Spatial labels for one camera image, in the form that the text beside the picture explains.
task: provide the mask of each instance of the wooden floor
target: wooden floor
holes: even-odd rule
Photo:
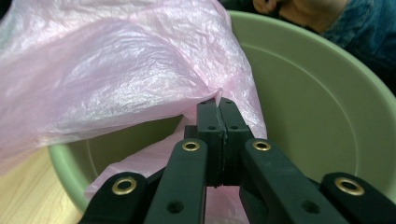
[[[0,223],[78,223],[80,219],[46,148],[0,175]]]

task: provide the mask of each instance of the screw hole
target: screw hole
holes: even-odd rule
[[[171,202],[168,203],[167,205],[168,212],[172,214],[177,214],[183,211],[184,209],[184,204],[183,202],[179,200],[172,200]]]
[[[304,201],[301,204],[301,207],[305,210],[305,212],[310,213],[310,214],[320,213],[319,206],[311,201]]]
[[[195,151],[199,148],[199,144],[196,142],[186,142],[182,147],[186,151]]]
[[[137,182],[130,176],[122,177],[113,184],[112,191],[117,195],[129,194],[136,188]]]
[[[336,178],[335,186],[337,186],[337,188],[339,188],[341,191],[350,195],[361,196],[364,194],[364,188],[358,182],[348,178]]]
[[[253,143],[254,148],[256,148],[257,150],[261,150],[261,151],[266,151],[271,149],[271,145],[263,142],[263,141],[257,141]]]

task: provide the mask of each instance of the green plastic basin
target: green plastic basin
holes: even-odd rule
[[[263,16],[230,13],[252,66],[268,138],[307,176],[320,181],[327,173],[347,172],[396,202],[396,100],[387,87],[317,35]],[[179,119],[50,147],[76,206],[85,210],[85,188],[110,163],[165,138]]]

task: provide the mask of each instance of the person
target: person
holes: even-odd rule
[[[0,22],[6,15],[9,7],[11,6],[11,0],[1,0],[0,1]]]
[[[307,27],[354,55],[396,94],[395,0],[253,0],[261,14]]]

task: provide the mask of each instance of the green bucket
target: green bucket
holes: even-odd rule
[[[231,11],[252,66],[268,138],[309,177],[357,175],[396,202],[396,100],[351,55],[306,30]],[[56,172],[84,211],[84,190],[110,164],[164,139],[180,118],[140,124],[49,148]]]

